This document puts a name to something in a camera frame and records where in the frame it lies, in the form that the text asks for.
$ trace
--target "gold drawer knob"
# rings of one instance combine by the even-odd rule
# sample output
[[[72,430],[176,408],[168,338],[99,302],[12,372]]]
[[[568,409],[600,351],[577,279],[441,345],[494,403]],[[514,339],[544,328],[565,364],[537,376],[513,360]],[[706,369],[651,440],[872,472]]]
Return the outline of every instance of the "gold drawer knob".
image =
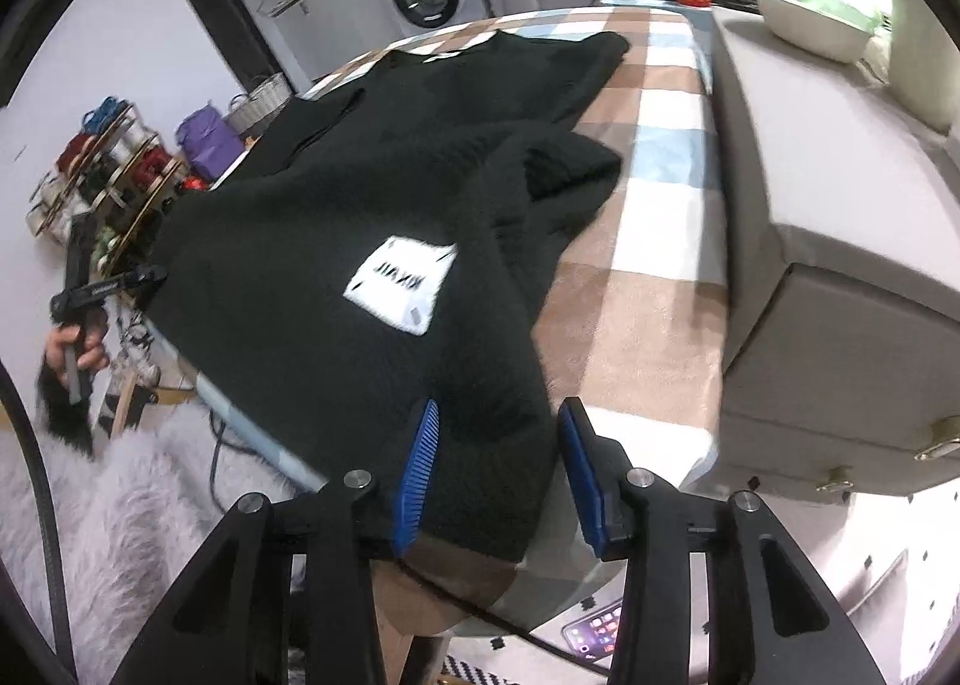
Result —
[[[817,486],[818,493],[844,493],[853,490],[853,482],[847,477],[850,466],[832,468],[827,474],[827,481]]]
[[[936,460],[954,450],[960,450],[960,417],[946,417],[930,426],[933,439],[913,456],[914,460]]]

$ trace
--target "dark doorway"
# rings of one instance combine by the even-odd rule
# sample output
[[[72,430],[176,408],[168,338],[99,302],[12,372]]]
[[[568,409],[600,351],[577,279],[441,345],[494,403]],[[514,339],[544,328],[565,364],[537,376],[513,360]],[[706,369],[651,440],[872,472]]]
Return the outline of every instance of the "dark doorway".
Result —
[[[243,0],[189,0],[237,80],[250,91],[275,73],[280,63]]]

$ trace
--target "kitchen cabinet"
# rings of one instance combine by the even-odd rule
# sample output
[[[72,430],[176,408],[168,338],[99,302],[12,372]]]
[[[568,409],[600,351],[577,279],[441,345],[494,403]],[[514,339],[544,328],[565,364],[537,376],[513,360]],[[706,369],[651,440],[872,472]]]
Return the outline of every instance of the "kitchen cabinet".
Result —
[[[402,36],[387,0],[301,0],[277,16],[277,29],[311,80]]]

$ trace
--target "metal screw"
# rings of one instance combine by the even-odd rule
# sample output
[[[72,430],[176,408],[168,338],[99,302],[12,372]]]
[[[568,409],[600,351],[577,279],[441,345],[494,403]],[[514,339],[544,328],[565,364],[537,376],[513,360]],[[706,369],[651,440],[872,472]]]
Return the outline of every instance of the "metal screw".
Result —
[[[352,490],[362,490],[370,484],[371,479],[373,477],[370,476],[370,472],[364,471],[362,468],[356,468],[344,475],[344,484]]]
[[[733,496],[733,502],[745,512],[755,512],[760,508],[760,499],[754,493],[746,491],[741,491]]]
[[[654,483],[654,474],[645,468],[632,468],[627,472],[627,482],[634,487],[649,487]]]
[[[237,501],[237,509],[244,514],[253,514],[263,508],[263,501],[266,501],[266,498],[260,493],[247,493]]]

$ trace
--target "phone screen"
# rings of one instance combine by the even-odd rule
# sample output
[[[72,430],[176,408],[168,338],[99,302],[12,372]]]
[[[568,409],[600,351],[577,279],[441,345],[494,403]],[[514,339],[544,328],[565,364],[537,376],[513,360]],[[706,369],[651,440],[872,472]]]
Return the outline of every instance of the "phone screen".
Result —
[[[563,638],[573,650],[587,661],[596,661],[613,654],[616,631],[620,627],[622,600],[598,609],[582,620],[563,626]]]

